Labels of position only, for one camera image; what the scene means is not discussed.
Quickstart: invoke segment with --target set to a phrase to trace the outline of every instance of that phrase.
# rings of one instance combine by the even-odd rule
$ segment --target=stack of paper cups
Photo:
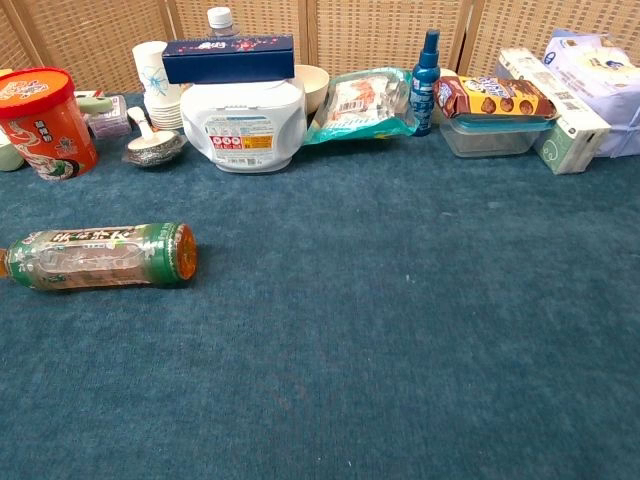
[[[160,129],[174,129],[182,126],[182,88],[167,80],[167,72],[162,63],[162,52],[166,47],[166,42],[145,42],[133,47],[132,52],[138,78],[144,85],[144,105],[151,123]]]

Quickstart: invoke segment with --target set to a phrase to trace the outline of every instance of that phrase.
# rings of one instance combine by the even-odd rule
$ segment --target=spray bottle
[[[433,84],[440,78],[439,37],[440,30],[427,31],[424,48],[420,52],[420,61],[413,68],[410,102],[418,121],[418,129],[413,134],[416,137],[424,137],[431,131],[431,112],[434,106]]]

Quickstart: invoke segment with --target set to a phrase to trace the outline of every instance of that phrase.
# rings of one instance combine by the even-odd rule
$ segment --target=dark blue box
[[[295,76],[291,35],[175,40],[162,61],[170,83],[266,82]]]

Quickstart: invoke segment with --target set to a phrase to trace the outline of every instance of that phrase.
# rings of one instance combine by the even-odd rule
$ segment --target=orange lid
[[[0,118],[45,112],[73,96],[73,80],[58,68],[30,68],[0,77]]]

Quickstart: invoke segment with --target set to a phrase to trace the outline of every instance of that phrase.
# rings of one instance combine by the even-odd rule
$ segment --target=wicker screen
[[[639,18],[640,0],[478,1],[460,71],[472,75],[492,73],[501,48],[522,46],[541,57],[554,28],[611,33],[616,44],[638,65]]]
[[[9,17],[0,6],[0,69],[34,67],[34,62],[29,58],[28,53],[22,46],[17,32],[9,22]]]
[[[331,74],[379,66],[412,67],[429,28],[440,29],[440,65],[455,68],[469,3],[465,0],[309,0],[309,42]]]
[[[164,7],[156,0],[20,0],[18,5],[43,60],[68,70],[80,90],[141,90],[131,48],[167,39]]]
[[[298,15],[298,0],[173,1],[176,5],[178,22],[184,38],[207,36],[209,34],[207,10],[212,7],[229,7],[233,15],[234,26],[239,29],[241,34],[292,34],[296,62],[300,62],[302,40],[300,38],[301,23]]]

